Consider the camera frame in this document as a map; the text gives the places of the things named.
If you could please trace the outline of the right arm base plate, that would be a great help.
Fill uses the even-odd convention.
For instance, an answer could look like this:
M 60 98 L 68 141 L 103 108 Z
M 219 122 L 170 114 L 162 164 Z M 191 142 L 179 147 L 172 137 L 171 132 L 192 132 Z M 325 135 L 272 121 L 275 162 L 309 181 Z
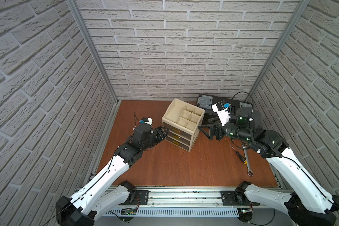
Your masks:
M 221 191 L 220 194 L 224 206 L 250 206 L 250 201 L 239 192 Z

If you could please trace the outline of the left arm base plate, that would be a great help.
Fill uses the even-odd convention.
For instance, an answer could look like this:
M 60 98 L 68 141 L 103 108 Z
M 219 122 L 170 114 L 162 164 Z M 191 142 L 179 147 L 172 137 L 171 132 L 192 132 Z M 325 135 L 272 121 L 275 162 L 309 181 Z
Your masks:
M 135 193 L 131 192 L 128 199 L 121 205 L 147 205 L 148 197 L 149 190 L 137 190 Z

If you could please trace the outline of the beige drawer organizer cabinet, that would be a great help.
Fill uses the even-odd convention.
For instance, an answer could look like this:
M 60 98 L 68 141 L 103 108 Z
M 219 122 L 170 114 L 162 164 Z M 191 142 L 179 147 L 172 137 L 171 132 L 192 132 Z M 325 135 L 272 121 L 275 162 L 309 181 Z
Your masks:
M 204 114 L 204 109 L 182 100 L 174 99 L 162 117 L 162 122 L 163 124 L 169 124 L 192 134 L 192 138 L 190 140 L 191 144 L 189 146 L 191 150 L 199 135 L 198 127 L 202 124 Z

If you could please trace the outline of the clear top drawer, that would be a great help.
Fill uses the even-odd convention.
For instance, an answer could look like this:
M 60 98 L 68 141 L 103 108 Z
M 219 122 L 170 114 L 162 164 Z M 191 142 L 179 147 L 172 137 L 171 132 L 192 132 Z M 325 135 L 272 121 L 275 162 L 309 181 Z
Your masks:
M 183 130 L 180 130 L 180 129 L 176 128 L 176 127 L 173 127 L 173 126 L 171 126 L 169 124 L 164 123 L 163 126 L 166 127 L 166 128 L 169 128 L 170 132 L 172 132 L 172 133 L 174 133 L 176 135 L 180 135 L 181 137 L 183 137 L 183 138 L 185 138 L 187 140 L 191 140 L 191 138 L 192 138 L 192 134 L 187 133 L 187 132 L 185 132 Z

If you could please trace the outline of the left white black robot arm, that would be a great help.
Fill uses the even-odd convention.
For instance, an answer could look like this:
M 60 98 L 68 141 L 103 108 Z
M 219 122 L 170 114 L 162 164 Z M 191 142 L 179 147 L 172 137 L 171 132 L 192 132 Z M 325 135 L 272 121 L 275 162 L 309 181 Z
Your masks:
M 86 185 L 70 197 L 62 196 L 56 203 L 56 222 L 61 226 L 93 226 L 95 221 L 113 207 L 135 198 L 136 187 L 122 182 L 110 193 L 107 189 L 136 161 L 143 152 L 166 139 L 169 129 L 152 128 L 150 118 L 143 118 L 133 135 L 114 152 L 108 164 Z

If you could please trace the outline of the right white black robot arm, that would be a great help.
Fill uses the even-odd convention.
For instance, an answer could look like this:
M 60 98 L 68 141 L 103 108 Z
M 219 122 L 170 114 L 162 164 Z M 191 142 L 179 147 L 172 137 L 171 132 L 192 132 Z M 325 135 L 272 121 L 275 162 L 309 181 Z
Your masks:
M 230 104 L 212 106 L 219 120 L 209 120 L 205 135 L 221 140 L 229 137 L 240 140 L 266 159 L 293 188 L 293 193 L 281 193 L 242 182 L 235 190 L 234 199 L 257 202 L 287 214 L 298 226 L 333 226 L 334 212 L 339 211 L 339 196 L 327 192 L 298 161 L 285 139 L 276 131 L 262 127 L 259 111 L 252 107 L 236 110 L 236 120 L 230 120 Z

